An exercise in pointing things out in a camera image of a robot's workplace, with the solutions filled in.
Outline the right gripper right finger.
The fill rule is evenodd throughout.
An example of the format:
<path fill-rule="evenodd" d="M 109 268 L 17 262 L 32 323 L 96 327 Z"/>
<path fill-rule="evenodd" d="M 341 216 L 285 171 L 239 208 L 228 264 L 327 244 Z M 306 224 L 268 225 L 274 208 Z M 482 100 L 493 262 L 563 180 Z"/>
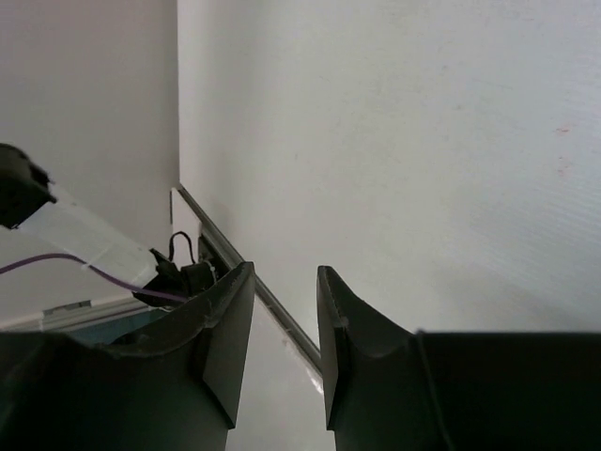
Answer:
<path fill-rule="evenodd" d="M 412 333 L 329 266 L 316 305 L 338 449 L 599 448 L 599 334 Z"/>

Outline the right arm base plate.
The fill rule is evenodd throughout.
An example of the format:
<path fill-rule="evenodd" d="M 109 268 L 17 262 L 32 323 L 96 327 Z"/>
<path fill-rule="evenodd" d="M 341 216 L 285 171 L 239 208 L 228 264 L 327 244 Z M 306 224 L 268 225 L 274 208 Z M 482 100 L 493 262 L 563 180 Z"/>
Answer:
<path fill-rule="evenodd" d="M 179 236 L 186 240 L 191 259 L 190 264 L 180 267 L 175 262 L 175 240 Z M 150 250 L 157 274 L 141 291 L 132 293 L 136 300 L 151 307 L 176 308 L 212 288 L 229 272 L 228 266 L 203 237 L 198 238 L 195 252 L 192 238 L 184 231 L 175 232 L 169 239 L 168 250 L 167 257 L 156 249 Z"/>

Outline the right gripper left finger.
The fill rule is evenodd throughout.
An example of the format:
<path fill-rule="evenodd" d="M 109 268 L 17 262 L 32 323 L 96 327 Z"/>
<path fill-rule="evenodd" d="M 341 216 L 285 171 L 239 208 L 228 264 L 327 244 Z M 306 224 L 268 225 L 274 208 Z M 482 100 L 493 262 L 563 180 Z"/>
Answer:
<path fill-rule="evenodd" d="M 254 265 L 243 262 L 109 345 L 2 334 L 2 448 L 224 449 L 237 421 L 253 306 Z"/>

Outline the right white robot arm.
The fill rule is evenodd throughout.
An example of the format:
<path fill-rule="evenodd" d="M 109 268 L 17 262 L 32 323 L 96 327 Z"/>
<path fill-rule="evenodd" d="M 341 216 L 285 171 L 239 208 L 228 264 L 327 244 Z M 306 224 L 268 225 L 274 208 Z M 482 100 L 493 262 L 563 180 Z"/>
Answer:
<path fill-rule="evenodd" d="M 1 147 L 1 224 L 49 242 L 164 317 L 109 344 L 1 335 L 5 450 L 222 450 L 234 428 L 254 265 L 145 249 Z M 596 450 L 596 333 L 409 332 L 317 271 L 326 428 L 340 450 Z"/>

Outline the blue t shirt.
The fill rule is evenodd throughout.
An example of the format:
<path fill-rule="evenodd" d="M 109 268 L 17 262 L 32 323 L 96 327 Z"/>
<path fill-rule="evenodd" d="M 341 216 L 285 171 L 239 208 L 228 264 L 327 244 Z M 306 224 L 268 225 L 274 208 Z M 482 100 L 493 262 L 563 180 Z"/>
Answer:
<path fill-rule="evenodd" d="M 88 345 L 110 344 L 120 336 L 140 329 L 164 315 L 160 310 L 152 310 L 69 331 L 67 335 Z"/>

